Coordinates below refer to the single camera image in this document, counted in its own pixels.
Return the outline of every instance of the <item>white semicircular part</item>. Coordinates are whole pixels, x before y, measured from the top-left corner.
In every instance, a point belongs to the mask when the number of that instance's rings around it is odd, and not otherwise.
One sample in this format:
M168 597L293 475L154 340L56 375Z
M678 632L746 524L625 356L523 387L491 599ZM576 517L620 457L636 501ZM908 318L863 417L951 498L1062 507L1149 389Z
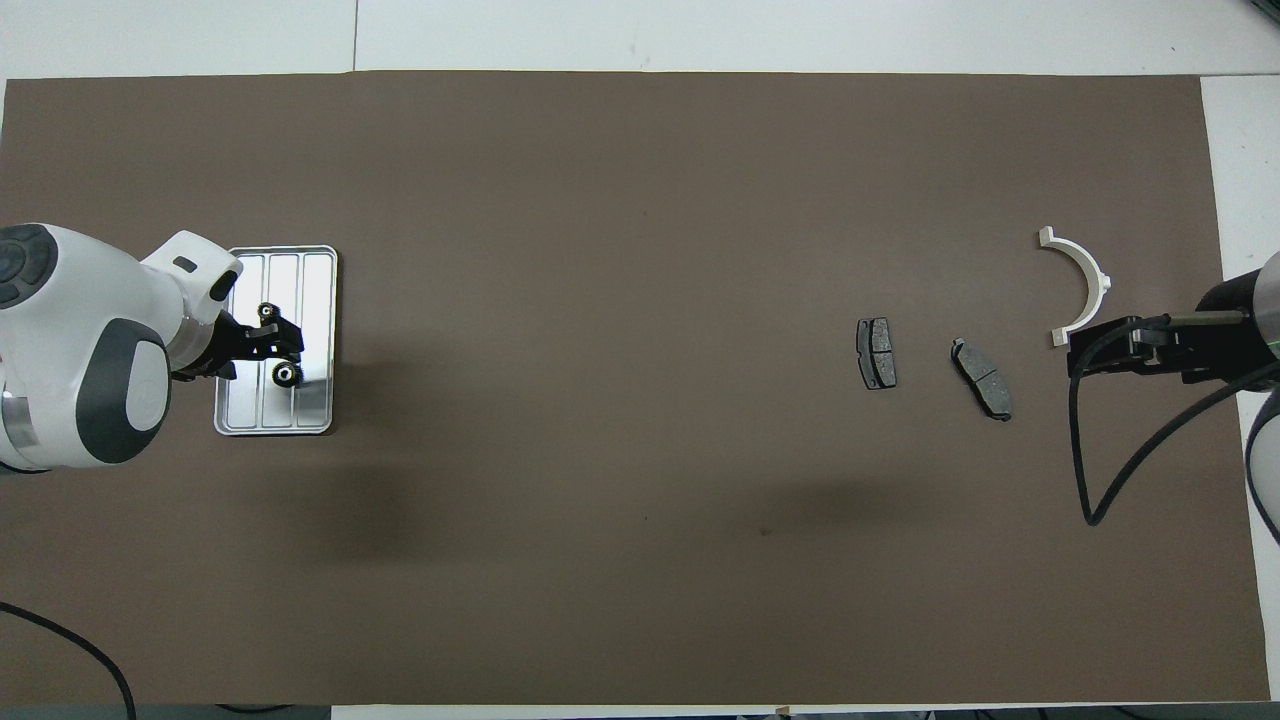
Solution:
M1102 296L1111 290L1111 278L1108 278L1102 268L1098 266L1098 261L1089 255L1089 251L1080 247L1079 243L1071 242L1065 237L1055 237L1053 227L1044 225L1039 232L1041 247L1050 247L1062 252L1068 258L1075 260L1080 266L1080 272L1084 273L1084 282L1089 286L1089 295L1084 301L1084 310L1080 310L1080 316L1075 319L1069 325L1062 325L1061 328L1053 328L1050 336L1053 338L1053 347L1060 347L1066 345L1066 338L1069 334L1083 328L1094 315L1098 314L1098 307L1102 307Z
M169 361L159 345L140 342L133 348L124 415L133 429L150 430L164 419L166 405L169 405Z

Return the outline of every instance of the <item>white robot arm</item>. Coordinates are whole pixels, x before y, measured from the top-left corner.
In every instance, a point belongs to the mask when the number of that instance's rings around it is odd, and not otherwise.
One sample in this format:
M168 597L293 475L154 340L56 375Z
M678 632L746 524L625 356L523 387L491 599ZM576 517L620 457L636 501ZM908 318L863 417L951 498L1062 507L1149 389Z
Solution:
M1272 391L1253 419L1244 457L1248 462L1249 495L1271 530L1280 542L1280 391Z
M0 471L124 462L155 437L170 377L294 357L297 327L223 310L239 260L187 231L141 263L67 228L0 229Z

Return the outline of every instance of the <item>aluminum tray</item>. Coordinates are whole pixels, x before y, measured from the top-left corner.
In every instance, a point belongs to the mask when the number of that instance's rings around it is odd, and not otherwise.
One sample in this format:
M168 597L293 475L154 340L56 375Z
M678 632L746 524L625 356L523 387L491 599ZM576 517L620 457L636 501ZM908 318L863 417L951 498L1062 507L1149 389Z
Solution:
M338 315L338 252L326 245L234 247L244 264L227 309L257 325L257 305L274 302L302 328L302 382L271 382L279 363L236 360L236 379L214 383L214 428L224 436L319 434L333 421L333 351Z

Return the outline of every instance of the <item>cable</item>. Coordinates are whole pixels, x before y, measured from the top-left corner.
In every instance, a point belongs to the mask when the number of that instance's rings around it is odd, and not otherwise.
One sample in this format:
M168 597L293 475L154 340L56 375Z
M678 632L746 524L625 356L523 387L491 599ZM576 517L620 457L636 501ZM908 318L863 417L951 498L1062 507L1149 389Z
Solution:
M238 712L241 715L261 715L262 712L275 712L276 710L284 710L285 707L293 707L292 705L268 705L266 707L239 707L236 705L221 705L218 707L228 712Z
M1164 717L1152 717L1149 715L1138 715L1137 712L1134 712L1134 711L1132 711L1132 710L1129 710L1126 707L1121 707L1119 705L1112 705L1111 710L1115 710L1116 712L1119 712L1121 715L1126 715L1129 717L1133 717L1133 720L1165 720ZM1211 720L1211 719L1208 719L1208 717L1204 717L1204 719L1189 717L1189 719L1185 719L1185 720Z
M29 610L18 607L17 605L10 605L8 602L0 601L0 612L8 612L14 618L19 618L33 625L38 625L56 635L60 635L76 643L77 646L79 646L81 650L92 655L93 660L97 660L102 665L102 667L106 667L106 671L111 674L111 679L115 680L116 687L120 688L120 697L124 698L124 714L129 717L129 720L138 719L138 708L137 706L133 705L133 693L129 691L128 680L124 679L124 673L122 673L120 667L115 664L115 661L108 657L105 652L99 650L96 644L88 642L79 634L68 630L67 628L59 625L58 623L54 623L47 618L36 615Z
M1157 315L1155 318L1143 318L1140 320L1126 323L1093 341L1093 343L1091 343L1080 355L1080 359L1076 360L1075 368L1071 370L1071 386L1068 391L1068 423L1071 433L1071 461L1075 465L1075 488L1080 496L1080 511L1084 512L1084 521L1089 525L1097 525L1102 521L1102 518L1107 514L1107 510L1120 493L1120 489L1124 488L1124 484L1129 480L1129 477L1133 475L1147 456L1155 452L1162 442L1169 439L1169 436L1178 432L1179 428L1192 421L1201 413L1231 397L1242 389L1251 387L1260 380L1280 374L1280 361L1265 365L1208 393L1188 409L1175 415L1172 420L1165 423L1162 428L1147 438L1147 442L1142 443L1133 456L1129 457L1129 461L1120 468L1120 471L1116 473L1111 484L1107 486L1107 491L1102 495L1102 500L1098 501L1098 506L1096 509L1091 507L1089 486L1084 480L1084 456L1080 450L1080 379L1084 378L1084 370L1089 366L1093 357L1106 346L1125 337L1133 331L1165 328L1169 327L1169 315Z

